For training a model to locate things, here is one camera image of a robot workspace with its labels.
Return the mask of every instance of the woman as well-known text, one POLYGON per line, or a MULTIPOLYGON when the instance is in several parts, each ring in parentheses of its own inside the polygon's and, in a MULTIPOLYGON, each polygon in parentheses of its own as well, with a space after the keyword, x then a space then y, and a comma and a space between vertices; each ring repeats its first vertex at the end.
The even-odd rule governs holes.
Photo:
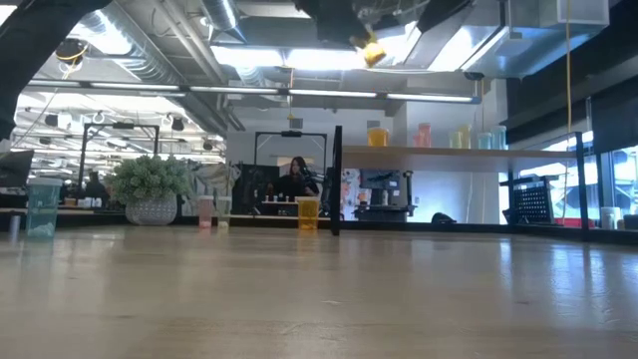
POLYGON ((283 193, 293 200, 298 196, 317 196, 319 187, 310 176, 306 162, 301 157, 292 159, 288 175, 282 177, 274 186, 274 195, 283 193))

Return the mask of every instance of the person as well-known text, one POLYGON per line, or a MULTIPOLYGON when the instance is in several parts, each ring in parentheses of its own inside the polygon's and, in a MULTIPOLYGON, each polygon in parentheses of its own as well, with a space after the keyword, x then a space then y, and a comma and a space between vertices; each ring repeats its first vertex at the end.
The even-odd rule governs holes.
POLYGON ((310 176, 308 167, 302 157, 292 159, 288 175, 280 178, 274 185, 274 195, 283 194, 292 201, 298 196, 317 196, 319 187, 310 176))
POLYGON ((84 194, 85 197, 88 198, 101 198, 102 205, 105 205, 109 200, 107 188, 100 183, 100 178, 97 172, 91 172, 89 174, 89 182, 87 183, 87 188, 85 189, 84 194))

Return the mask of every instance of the black pole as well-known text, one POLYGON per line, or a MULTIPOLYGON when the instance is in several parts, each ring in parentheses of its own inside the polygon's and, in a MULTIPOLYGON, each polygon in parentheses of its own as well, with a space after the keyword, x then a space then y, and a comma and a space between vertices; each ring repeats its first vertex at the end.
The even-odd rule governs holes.
POLYGON ((160 126, 153 126, 156 129, 156 140, 153 147, 153 155, 157 156, 160 152, 160 126))
POLYGON ((333 235, 339 235, 341 229, 341 160, 342 160, 343 128, 335 129, 332 163, 332 189, 330 191, 330 230, 333 235))
POLYGON ((84 177, 84 161, 87 156, 87 143, 89 142, 89 128, 91 124, 84 124, 84 133, 82 134, 82 152, 80 153, 80 173, 78 174, 78 190, 76 191, 76 200, 80 199, 82 192, 82 179, 84 177))
POLYGON ((507 172, 507 191, 509 193, 509 225, 518 224, 518 211, 516 210, 516 201, 514 200, 514 172, 507 172))
POLYGON ((585 145, 582 142, 582 133, 574 133, 576 136, 576 161, 578 163, 578 197, 580 199, 580 220, 583 238, 589 230, 589 213, 587 205, 587 182, 585 181, 585 145))

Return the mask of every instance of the white planter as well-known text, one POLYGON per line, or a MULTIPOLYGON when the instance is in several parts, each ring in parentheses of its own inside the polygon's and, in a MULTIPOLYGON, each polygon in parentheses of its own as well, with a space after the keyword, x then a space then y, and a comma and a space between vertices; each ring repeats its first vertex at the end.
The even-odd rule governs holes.
POLYGON ((138 225, 167 225, 177 216, 177 198, 147 199, 127 204, 127 219, 138 225))

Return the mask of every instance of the exposed pipe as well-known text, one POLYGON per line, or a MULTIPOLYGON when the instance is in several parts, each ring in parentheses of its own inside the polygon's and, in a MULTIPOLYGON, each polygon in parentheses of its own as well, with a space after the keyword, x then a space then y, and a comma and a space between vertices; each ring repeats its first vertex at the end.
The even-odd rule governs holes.
MULTIPOLYGON (((120 60, 117 64, 142 82, 172 85, 185 83, 185 78, 118 2, 114 1, 103 10, 85 16, 80 23, 94 35, 126 39, 132 46, 132 51, 127 55, 142 60, 120 60)), ((199 96, 187 94, 183 98, 169 100, 183 107, 205 131, 225 136, 225 120, 199 96)))
POLYGON ((237 26, 239 21, 233 0, 201 0, 201 5, 215 30, 225 32, 243 43, 247 42, 237 26))
POLYGON ((210 67, 215 71, 215 74, 217 74, 217 77, 219 78, 219 82, 222 84, 227 84, 228 79, 226 79, 226 75, 224 74, 221 65, 219 65, 217 59, 215 59, 215 56, 212 54, 212 50, 210 50, 210 47, 208 45, 204 44, 203 41, 201 41, 201 39, 199 38, 199 33, 197 33, 192 25, 190 25, 190 22, 188 21, 188 19, 186 19, 185 15, 182 12, 182 9, 177 6, 174 0, 164 0, 164 3, 171 11, 172 15, 175 17, 175 20, 177 20, 181 24, 188 36, 190 36, 190 40, 192 40, 197 49, 199 49, 201 55, 203 55, 203 58, 208 62, 208 65, 210 65, 210 67))
POLYGON ((163 19, 166 21, 170 29, 175 33, 186 51, 188 51, 188 54, 192 56, 197 65, 199 65, 201 70, 206 74, 208 79, 210 79, 213 83, 221 82, 210 64, 201 57, 201 54, 197 52, 197 50, 195 50, 195 48, 192 46, 192 43, 188 41, 188 39, 186 39, 184 34, 181 32, 181 29, 179 29, 177 23, 175 23, 170 14, 168 14, 166 8, 161 4, 161 0, 153 0, 153 3, 156 6, 156 10, 159 12, 160 15, 163 16, 163 19))

